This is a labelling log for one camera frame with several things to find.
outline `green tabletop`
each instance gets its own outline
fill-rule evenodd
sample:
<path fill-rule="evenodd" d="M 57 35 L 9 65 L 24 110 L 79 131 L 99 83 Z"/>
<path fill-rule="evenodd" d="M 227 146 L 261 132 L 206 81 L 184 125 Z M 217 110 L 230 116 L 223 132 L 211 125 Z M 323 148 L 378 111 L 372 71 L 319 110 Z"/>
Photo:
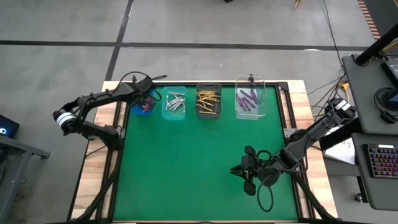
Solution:
<path fill-rule="evenodd" d="M 270 152 L 283 146 L 275 87 L 267 86 L 267 114 L 258 121 L 235 118 L 233 86 L 223 87 L 219 119 L 199 119 L 195 93 L 195 87 L 187 87 L 182 121 L 163 119 L 161 102 L 152 116 L 130 115 L 113 220 L 296 220 L 287 174 L 272 187 L 274 209 L 264 213 L 256 197 L 243 192 L 243 179 L 229 173 L 246 145 Z M 266 188 L 261 200 L 267 208 Z"/>

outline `electrical wire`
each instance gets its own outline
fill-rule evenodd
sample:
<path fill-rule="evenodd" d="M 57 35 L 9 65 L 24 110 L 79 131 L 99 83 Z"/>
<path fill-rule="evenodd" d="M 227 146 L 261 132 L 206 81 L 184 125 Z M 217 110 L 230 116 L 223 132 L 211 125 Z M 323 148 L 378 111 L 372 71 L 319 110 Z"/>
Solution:
<path fill-rule="evenodd" d="M 341 59 L 340 59 L 341 57 L 340 57 L 340 53 L 339 53 L 339 51 L 338 51 L 338 49 L 337 49 L 335 36 L 333 35 L 333 29 L 331 28 L 330 18 L 329 18 L 329 10 L 328 10 L 328 6 L 326 5 L 326 0 L 323 0 L 323 4 L 325 5 L 326 17 L 327 17 L 327 20 L 326 20 L 326 21 L 327 21 L 328 26 L 329 26 L 329 31 L 330 31 L 331 38 L 333 39 L 333 44 L 335 45 L 335 49 L 336 49 L 336 52 L 337 52 L 338 61 L 339 61 L 339 63 L 340 63 L 340 66 L 343 68 L 343 62 L 341 62 Z"/>
<path fill-rule="evenodd" d="M 116 128 L 120 128 L 120 132 L 122 132 L 122 130 L 123 130 L 123 127 L 120 126 L 120 125 L 117 125 Z M 89 154 L 87 154 L 87 155 L 85 156 L 85 158 L 87 158 L 87 157 L 88 157 L 89 155 L 91 155 L 91 154 L 94 154 L 94 153 L 98 152 L 99 150 L 101 150 L 101 149 L 103 149 L 103 148 L 105 148 L 105 147 L 106 147 L 106 145 L 105 145 L 105 146 L 101 146 L 101 147 L 95 149 L 94 151 L 92 151 L 92 152 L 90 152 Z"/>
<path fill-rule="evenodd" d="M 321 106 L 314 106 L 314 105 L 310 105 L 312 108 L 322 108 Z"/>
<path fill-rule="evenodd" d="M 269 195 L 271 196 L 271 204 L 269 205 L 269 208 L 268 208 L 268 209 L 265 209 L 265 208 L 262 206 L 261 201 L 260 201 L 260 190 L 261 190 L 261 187 L 264 185 L 264 182 L 265 182 L 269 177 L 270 177 L 270 175 L 269 175 L 268 177 L 266 177 L 266 178 L 261 182 L 259 188 L 257 189 L 257 203 L 259 204 L 261 210 L 264 211 L 264 212 L 270 212 L 270 211 L 274 208 L 274 194 L 272 193 L 271 187 L 268 187 Z"/>
<path fill-rule="evenodd" d="M 328 97 L 327 100 L 326 100 L 326 103 L 321 107 L 321 109 L 319 110 L 318 114 L 317 114 L 316 117 L 314 118 L 314 121 L 316 121 L 317 118 L 320 116 L 322 110 L 323 110 L 323 109 L 325 108 L 325 106 L 327 105 L 327 103 L 328 103 L 328 101 L 330 100 L 330 98 L 332 97 L 332 94 L 333 94 L 333 93 L 334 93 L 333 97 L 335 97 L 336 95 L 338 95 L 340 98 L 343 98 L 343 97 L 340 96 L 340 94 L 338 94 L 338 87 L 341 85 L 341 81 L 345 78 L 345 76 L 346 76 L 346 75 L 343 75 L 343 76 L 339 79 L 339 81 L 337 82 L 337 84 L 336 84 L 334 87 L 332 87 L 328 92 L 326 92 L 326 93 L 323 95 L 323 97 L 321 98 L 321 100 L 323 100 L 323 99 L 327 96 L 327 94 L 330 93 L 330 94 L 329 94 L 329 97 Z M 312 106 L 311 109 L 313 109 L 314 107 L 318 106 L 318 104 L 321 102 L 321 100 L 318 101 L 314 106 Z"/>
<path fill-rule="evenodd" d="M 268 154 L 268 160 L 267 160 L 267 162 L 263 165 L 263 168 L 264 168 L 264 167 L 268 164 L 268 162 L 270 162 L 270 161 L 272 160 L 272 158 L 274 158 L 274 157 L 272 156 L 272 154 L 271 154 L 269 151 L 267 151 L 267 150 L 260 150 L 260 151 L 257 152 L 256 158 L 258 159 L 259 156 L 260 156 L 262 153 Z M 268 209 L 265 209 L 265 208 L 262 206 L 262 203 L 261 203 L 261 201 L 260 201 L 260 190 L 261 190 L 261 187 L 264 185 L 264 183 L 266 182 L 266 180 L 267 180 L 269 177 L 270 177 L 270 175 L 269 175 L 268 177 L 266 177 L 264 180 L 262 180 L 262 182 L 261 182 L 259 188 L 257 189 L 257 203 L 259 204 L 261 210 L 264 211 L 264 212 L 270 212 L 270 211 L 272 210 L 272 208 L 274 208 L 274 194 L 272 193 L 271 187 L 268 187 L 269 194 L 270 194 L 270 196 L 271 196 L 271 205 L 269 206 L 269 208 L 268 208 Z"/>
<path fill-rule="evenodd" d="M 98 152 L 99 150 L 101 150 L 101 149 L 103 149 L 103 148 L 105 148 L 105 147 L 106 147 L 106 146 L 102 146 L 102 147 L 99 147 L 99 148 L 95 149 L 94 151 L 92 151 L 92 152 L 90 152 L 89 154 L 87 154 L 87 155 L 86 155 L 86 158 L 87 158 L 89 155 L 94 154 L 94 153 Z"/>
<path fill-rule="evenodd" d="M 315 93 L 316 91 L 322 89 L 323 87 L 326 87 L 327 85 L 330 85 L 330 84 L 334 83 L 335 81 L 339 80 L 340 78 L 341 78 L 341 77 L 338 77 L 338 78 L 336 78 L 335 80 L 332 80 L 331 82 L 328 82 L 328 83 L 326 83 L 326 84 L 324 84 L 324 85 L 322 85 L 322 86 L 320 86 L 320 87 L 318 87 L 318 88 L 312 90 L 312 91 L 311 91 L 310 93 L 308 93 L 307 95 L 311 95 L 312 93 Z"/>
<path fill-rule="evenodd" d="M 118 85 L 116 86 L 116 88 L 113 90 L 112 93 L 114 93 L 116 90 L 118 90 L 119 87 L 121 86 L 122 81 L 124 80 L 124 78 L 126 78 L 128 75 L 131 75 L 131 74 L 141 74 L 141 75 L 143 75 L 143 76 L 145 76 L 145 77 L 149 77 L 149 78 L 150 78 L 150 76 L 147 75 L 147 74 L 145 74 L 144 72 L 138 72 L 138 71 L 127 72 L 127 73 L 124 74 L 124 75 L 122 76 L 122 78 L 119 80 Z M 152 78 L 152 80 L 160 80 L 160 79 L 163 79 L 163 78 L 166 78 L 166 77 L 167 77 L 167 75 L 161 75 L 161 76 Z M 154 91 L 155 91 L 155 92 L 157 93 L 157 95 L 159 96 L 159 99 L 155 99 L 153 96 L 150 96 L 150 95 L 149 95 L 149 97 L 153 98 L 155 101 L 160 101 L 160 100 L 162 99 L 162 96 L 160 95 L 160 93 L 159 93 L 158 91 L 156 91 L 156 90 L 154 90 Z"/>

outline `blue object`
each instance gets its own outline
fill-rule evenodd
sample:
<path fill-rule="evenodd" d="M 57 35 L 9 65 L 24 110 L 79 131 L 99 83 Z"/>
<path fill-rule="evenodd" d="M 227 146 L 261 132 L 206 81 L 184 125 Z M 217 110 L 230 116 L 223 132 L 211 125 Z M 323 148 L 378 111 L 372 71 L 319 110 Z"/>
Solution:
<path fill-rule="evenodd" d="M 178 106 L 174 111 L 171 108 L 166 109 L 166 101 L 169 102 L 174 100 L 174 96 L 171 93 L 182 93 L 182 98 L 185 99 L 185 94 L 187 93 L 187 89 L 184 86 L 167 86 L 163 88 L 162 95 L 162 116 L 164 119 L 169 121 L 179 121 L 185 119 L 185 110 L 186 108 L 183 105 Z"/>
<path fill-rule="evenodd" d="M 155 91 L 152 90 L 149 95 L 153 96 L 154 93 Z M 138 103 L 133 106 L 130 110 L 130 113 L 136 116 L 152 116 L 155 105 L 156 101 L 154 101 L 151 97 L 148 97 L 146 103 Z"/>

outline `white paper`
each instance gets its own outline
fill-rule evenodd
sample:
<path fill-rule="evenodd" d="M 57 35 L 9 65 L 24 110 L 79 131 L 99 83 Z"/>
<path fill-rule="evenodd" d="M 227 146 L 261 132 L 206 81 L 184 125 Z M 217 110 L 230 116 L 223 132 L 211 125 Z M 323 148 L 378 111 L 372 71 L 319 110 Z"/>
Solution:
<path fill-rule="evenodd" d="M 336 131 L 338 128 L 332 128 L 327 134 Z M 351 138 L 331 147 L 324 153 L 325 156 L 342 162 L 355 165 L 355 148 Z"/>

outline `black keyboard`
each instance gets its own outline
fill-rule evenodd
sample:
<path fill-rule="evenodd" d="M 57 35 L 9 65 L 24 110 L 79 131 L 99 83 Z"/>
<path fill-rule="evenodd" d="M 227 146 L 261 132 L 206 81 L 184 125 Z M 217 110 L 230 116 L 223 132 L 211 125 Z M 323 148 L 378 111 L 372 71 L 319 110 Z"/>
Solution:
<path fill-rule="evenodd" d="M 365 144 L 371 177 L 398 179 L 398 146 Z"/>

